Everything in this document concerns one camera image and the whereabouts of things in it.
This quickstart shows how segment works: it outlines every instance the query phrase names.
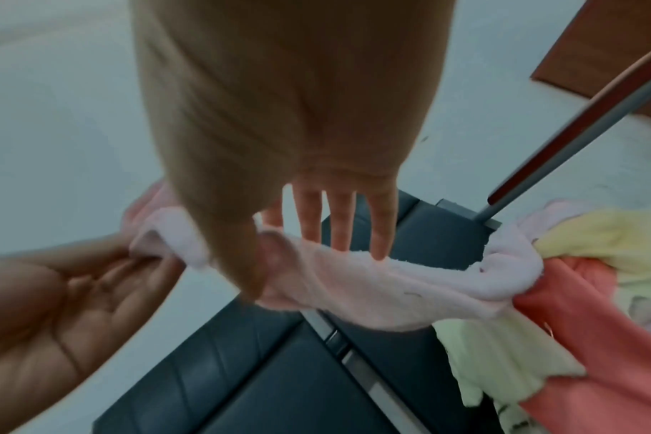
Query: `red cloth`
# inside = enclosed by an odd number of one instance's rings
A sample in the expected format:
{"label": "red cloth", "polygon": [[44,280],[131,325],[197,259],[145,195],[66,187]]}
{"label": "red cloth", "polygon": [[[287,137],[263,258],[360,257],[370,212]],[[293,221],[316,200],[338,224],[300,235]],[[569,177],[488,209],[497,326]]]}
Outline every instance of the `red cloth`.
{"label": "red cloth", "polygon": [[549,378],[523,409],[552,434],[651,433],[651,334],[611,301],[615,271],[553,258],[514,306],[570,351],[585,378]]}

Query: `black leather seat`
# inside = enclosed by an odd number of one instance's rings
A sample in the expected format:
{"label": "black leather seat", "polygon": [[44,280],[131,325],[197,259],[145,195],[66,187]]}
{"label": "black leather seat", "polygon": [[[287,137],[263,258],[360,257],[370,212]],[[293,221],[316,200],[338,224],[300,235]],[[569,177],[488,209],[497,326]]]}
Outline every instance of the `black leather seat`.
{"label": "black leather seat", "polygon": [[[490,230],[401,193],[392,257],[463,269]],[[359,198],[352,250],[367,250]],[[330,242],[330,225],[323,223]],[[365,330],[331,317],[341,336],[432,433],[501,433],[489,400],[466,409],[429,327]],[[94,424],[95,434],[396,433],[299,313],[231,302],[147,373]]]}

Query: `brown wooden panel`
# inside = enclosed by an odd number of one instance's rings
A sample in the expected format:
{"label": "brown wooden panel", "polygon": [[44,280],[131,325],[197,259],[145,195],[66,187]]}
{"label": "brown wooden panel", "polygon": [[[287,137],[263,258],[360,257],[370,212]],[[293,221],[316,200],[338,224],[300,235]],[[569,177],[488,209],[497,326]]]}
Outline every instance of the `brown wooden panel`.
{"label": "brown wooden panel", "polygon": [[649,51],[651,0],[588,0],[532,78],[592,97]]}

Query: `tile floor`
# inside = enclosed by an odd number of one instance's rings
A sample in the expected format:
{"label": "tile floor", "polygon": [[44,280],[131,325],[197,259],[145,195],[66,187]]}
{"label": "tile floor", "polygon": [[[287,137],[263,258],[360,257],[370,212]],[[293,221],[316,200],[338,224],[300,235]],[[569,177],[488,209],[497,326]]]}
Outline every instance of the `tile floor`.
{"label": "tile floor", "polygon": [[[478,209],[585,104],[528,78],[582,3],[459,0],[443,82],[401,189]],[[0,253],[114,231],[124,207],[159,176],[124,0],[0,0]],[[620,122],[498,218],[555,197],[651,204],[651,119]],[[297,231],[289,200],[285,212]],[[186,273],[112,360],[18,432],[88,433],[233,295],[217,275]]]}

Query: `pile of clothes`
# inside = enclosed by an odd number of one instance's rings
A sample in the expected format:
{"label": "pile of clothes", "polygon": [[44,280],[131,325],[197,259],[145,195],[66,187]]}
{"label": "pile of clothes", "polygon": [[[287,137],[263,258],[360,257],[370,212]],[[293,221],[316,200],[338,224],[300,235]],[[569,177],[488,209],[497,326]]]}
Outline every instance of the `pile of clothes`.
{"label": "pile of clothes", "polygon": [[[214,265],[165,183],[124,230],[137,231],[135,255]],[[651,433],[651,210],[551,202],[501,226],[464,271],[375,262],[269,227],[259,242],[279,263],[259,305],[379,330],[433,325],[465,406],[490,396],[505,433]]]}

